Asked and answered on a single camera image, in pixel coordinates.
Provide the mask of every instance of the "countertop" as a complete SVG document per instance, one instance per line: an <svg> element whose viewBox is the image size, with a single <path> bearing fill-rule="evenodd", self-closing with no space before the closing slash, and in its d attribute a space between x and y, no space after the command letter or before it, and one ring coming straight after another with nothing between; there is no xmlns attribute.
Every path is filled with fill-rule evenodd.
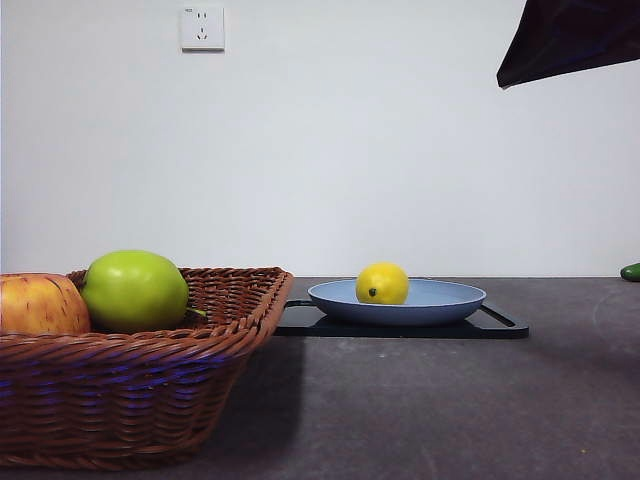
<svg viewBox="0 0 640 480"><path fill-rule="evenodd" d="M274 336L191 461L0 480L640 478L640 283L445 280L484 289L529 337Z"/></svg>

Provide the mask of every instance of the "cucumber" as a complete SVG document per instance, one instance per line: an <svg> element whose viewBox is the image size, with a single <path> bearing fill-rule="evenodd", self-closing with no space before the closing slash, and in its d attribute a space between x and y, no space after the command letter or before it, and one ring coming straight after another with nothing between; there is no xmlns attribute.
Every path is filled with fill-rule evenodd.
<svg viewBox="0 0 640 480"><path fill-rule="evenodd" d="M627 265L620 270L620 276L630 282L640 282L640 263Z"/></svg>

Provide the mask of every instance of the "woven basket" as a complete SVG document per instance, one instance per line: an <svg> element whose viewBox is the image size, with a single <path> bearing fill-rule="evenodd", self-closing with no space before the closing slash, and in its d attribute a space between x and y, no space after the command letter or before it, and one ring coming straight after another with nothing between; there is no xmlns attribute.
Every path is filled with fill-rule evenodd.
<svg viewBox="0 0 640 480"><path fill-rule="evenodd" d="M181 269L193 314L133 335L0 336L0 465L136 469L190 458L250 354L275 330L293 276ZM83 271L70 273L79 285Z"/></svg>

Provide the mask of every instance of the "plate rim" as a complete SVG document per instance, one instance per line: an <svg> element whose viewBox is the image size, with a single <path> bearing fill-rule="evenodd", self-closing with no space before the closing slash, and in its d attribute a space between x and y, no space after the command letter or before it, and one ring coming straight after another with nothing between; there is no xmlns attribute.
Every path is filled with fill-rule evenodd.
<svg viewBox="0 0 640 480"><path fill-rule="evenodd" d="M356 279L355 278L344 278L341 280L332 280L329 282L323 282L323 283L319 283L317 285L313 285L311 287L309 287L307 289L307 294L311 297L311 298L318 298L320 300L323 301L327 301L327 302L334 302L334 303L339 303L339 304L343 304L343 305L359 305L362 307L372 307L372 308L403 308L403 309L409 309L409 308L439 308L439 307L454 307L454 306L462 306L462 305L468 305L470 303L476 303L476 302L482 302L487 298L487 292L481 288L478 287L474 287L473 285L467 285L464 283L459 283L459 282L450 282L447 280L435 280L435 279L430 279L430 278L409 278L409 282L415 281L415 282L429 282L429 283L439 283L439 284L448 284L448 285L456 285L456 286L462 286L465 288L469 288L472 290L476 290L477 292L480 293L480 297L479 298L475 298L473 300L464 300L464 301L460 301L460 302L452 302L452 303L438 303L438 304L432 304L432 305L426 305L426 304L380 304L380 303L362 303L360 301L357 302L346 302L343 300L335 300L335 299L331 299L331 298L327 298L327 297L321 297L318 295L314 295L311 291L314 288L317 287L321 287L321 286L325 286L325 285L330 285L330 284L335 284L335 283L355 283Z"/></svg>

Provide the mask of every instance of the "electrical outlet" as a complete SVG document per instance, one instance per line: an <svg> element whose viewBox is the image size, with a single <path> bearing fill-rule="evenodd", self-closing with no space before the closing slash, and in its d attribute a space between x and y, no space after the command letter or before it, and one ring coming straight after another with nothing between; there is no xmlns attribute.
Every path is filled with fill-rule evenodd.
<svg viewBox="0 0 640 480"><path fill-rule="evenodd" d="M181 22L182 50L224 50L224 8L219 6L184 7Z"/></svg>

